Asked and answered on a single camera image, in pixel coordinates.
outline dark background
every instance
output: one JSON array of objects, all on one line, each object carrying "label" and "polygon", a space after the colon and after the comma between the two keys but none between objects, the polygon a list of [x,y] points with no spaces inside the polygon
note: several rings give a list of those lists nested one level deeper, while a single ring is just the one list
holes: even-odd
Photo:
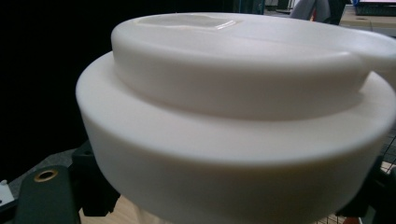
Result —
[{"label": "dark background", "polygon": [[132,18],[232,11],[233,0],[0,1],[0,180],[88,138],[75,87],[111,51],[112,29]]}]

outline metal grommet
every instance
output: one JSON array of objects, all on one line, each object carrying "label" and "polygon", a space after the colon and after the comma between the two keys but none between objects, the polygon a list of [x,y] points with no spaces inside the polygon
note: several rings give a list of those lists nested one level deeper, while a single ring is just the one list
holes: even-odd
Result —
[{"label": "metal grommet", "polygon": [[43,171],[43,172],[41,172],[41,173],[39,173],[39,174],[37,174],[35,176],[35,182],[46,182],[46,181],[49,181],[53,177],[55,177],[57,174],[58,174],[58,171],[57,170],[53,170],[53,169]]}]

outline office desk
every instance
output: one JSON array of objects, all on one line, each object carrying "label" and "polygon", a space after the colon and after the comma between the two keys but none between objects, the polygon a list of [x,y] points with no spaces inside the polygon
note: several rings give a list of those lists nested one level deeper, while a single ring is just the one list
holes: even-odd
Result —
[{"label": "office desk", "polygon": [[396,37],[396,17],[356,16],[352,5],[346,5],[339,25]]}]

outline laptop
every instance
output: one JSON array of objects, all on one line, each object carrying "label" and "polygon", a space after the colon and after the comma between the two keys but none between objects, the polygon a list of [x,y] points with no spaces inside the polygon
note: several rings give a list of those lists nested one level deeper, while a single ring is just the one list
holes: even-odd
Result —
[{"label": "laptop", "polygon": [[396,0],[352,0],[357,16],[396,17]]}]

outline keyboard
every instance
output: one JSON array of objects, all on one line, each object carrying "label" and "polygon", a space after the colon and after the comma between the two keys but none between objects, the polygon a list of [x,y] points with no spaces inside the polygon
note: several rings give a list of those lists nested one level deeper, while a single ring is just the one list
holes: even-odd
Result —
[{"label": "keyboard", "polygon": [[360,6],[355,7],[357,16],[396,17],[396,7]]}]

